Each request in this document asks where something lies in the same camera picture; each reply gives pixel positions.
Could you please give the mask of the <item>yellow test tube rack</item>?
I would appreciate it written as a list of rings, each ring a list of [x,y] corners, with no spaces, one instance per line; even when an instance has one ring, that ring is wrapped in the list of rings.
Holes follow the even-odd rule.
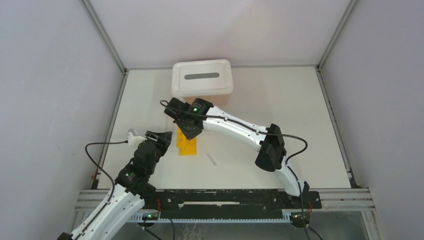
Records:
[[[194,156],[197,154],[196,138],[188,140],[179,127],[176,128],[176,147],[180,156]]]

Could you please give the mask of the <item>pink plastic storage bin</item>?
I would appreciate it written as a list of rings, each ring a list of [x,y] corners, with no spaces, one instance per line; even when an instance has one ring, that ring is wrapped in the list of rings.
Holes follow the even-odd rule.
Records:
[[[206,96],[186,96],[183,97],[183,99],[189,103],[192,104],[196,98],[203,99],[205,101],[208,101],[212,103],[214,106],[218,107],[225,107],[230,102],[231,95],[230,94],[221,94],[221,95],[206,95]]]

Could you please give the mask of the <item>translucent white bin lid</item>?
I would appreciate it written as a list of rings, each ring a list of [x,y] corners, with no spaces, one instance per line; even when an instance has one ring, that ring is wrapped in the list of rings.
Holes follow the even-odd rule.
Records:
[[[226,59],[178,62],[172,67],[174,97],[229,95],[233,90],[231,63]]]

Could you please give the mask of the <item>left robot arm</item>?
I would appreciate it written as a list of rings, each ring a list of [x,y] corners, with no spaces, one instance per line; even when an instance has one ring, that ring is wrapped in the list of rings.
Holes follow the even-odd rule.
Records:
[[[156,188],[149,179],[166,154],[172,135],[172,131],[147,131],[100,204],[78,227],[70,233],[61,233],[58,239],[110,240],[136,212],[153,207]]]

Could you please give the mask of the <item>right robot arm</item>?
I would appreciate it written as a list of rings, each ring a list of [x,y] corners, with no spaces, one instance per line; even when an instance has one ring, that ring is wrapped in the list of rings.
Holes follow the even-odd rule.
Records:
[[[220,109],[213,103],[196,98],[192,103],[173,97],[160,100],[164,113],[172,118],[184,137],[191,141],[203,131],[226,134],[248,144],[258,155],[255,165],[260,169],[275,173],[289,195],[289,203],[295,208],[302,208],[309,201],[310,186],[289,166],[289,160],[306,151],[308,142],[298,136],[281,132],[278,125],[257,125],[237,118]],[[304,147],[287,155],[284,138],[292,138],[304,143]]]

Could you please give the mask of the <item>clear tube left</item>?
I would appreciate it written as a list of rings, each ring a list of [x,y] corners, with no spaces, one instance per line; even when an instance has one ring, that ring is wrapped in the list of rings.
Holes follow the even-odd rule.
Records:
[[[208,159],[210,160],[211,164],[214,167],[216,167],[217,166],[217,162],[216,162],[215,158],[209,152],[205,152],[205,155],[208,157]]]

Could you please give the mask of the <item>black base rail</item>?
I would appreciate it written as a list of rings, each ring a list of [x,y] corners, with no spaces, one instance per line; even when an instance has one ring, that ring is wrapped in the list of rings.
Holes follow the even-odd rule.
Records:
[[[277,220],[285,211],[307,214],[321,208],[317,191],[295,197],[282,189],[165,189],[157,190],[142,210],[174,221],[246,221]]]

